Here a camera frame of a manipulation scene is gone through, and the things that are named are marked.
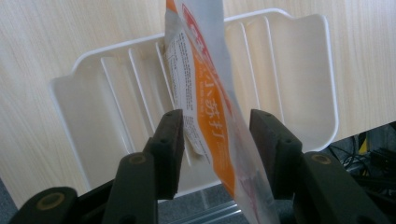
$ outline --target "wooden surface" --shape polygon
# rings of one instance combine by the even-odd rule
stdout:
[[[86,190],[48,84],[82,53],[163,32],[165,0],[0,1],[0,176],[17,206],[42,189]],[[279,7],[327,17],[340,126],[396,120],[396,1],[225,0],[232,16]]]

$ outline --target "snack package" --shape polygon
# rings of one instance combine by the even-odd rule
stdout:
[[[184,132],[250,223],[278,223],[259,152],[233,90],[220,0],[167,0],[165,58]]]

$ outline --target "circular hole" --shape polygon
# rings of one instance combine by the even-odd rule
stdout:
[[[38,201],[36,208],[41,211],[52,209],[64,201],[64,194],[60,192],[51,193]]]
[[[358,216],[358,218],[356,218],[356,222],[359,224],[375,224],[372,219],[365,216]]]
[[[140,164],[146,161],[146,157],[143,155],[133,155],[129,162],[132,164]]]
[[[122,217],[119,224],[135,224],[136,223],[136,217],[129,215]]]

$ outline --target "orange printed bag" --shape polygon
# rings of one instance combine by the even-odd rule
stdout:
[[[250,223],[278,223],[259,152],[234,96],[222,2],[167,0],[166,7],[165,58],[186,135]]]

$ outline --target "wooden table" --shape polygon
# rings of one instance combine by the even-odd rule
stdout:
[[[396,120],[396,2],[225,0],[226,17],[279,7],[328,19],[335,140]],[[165,0],[0,2],[0,176],[21,206],[42,189],[86,191],[48,84],[82,53],[163,32]]]

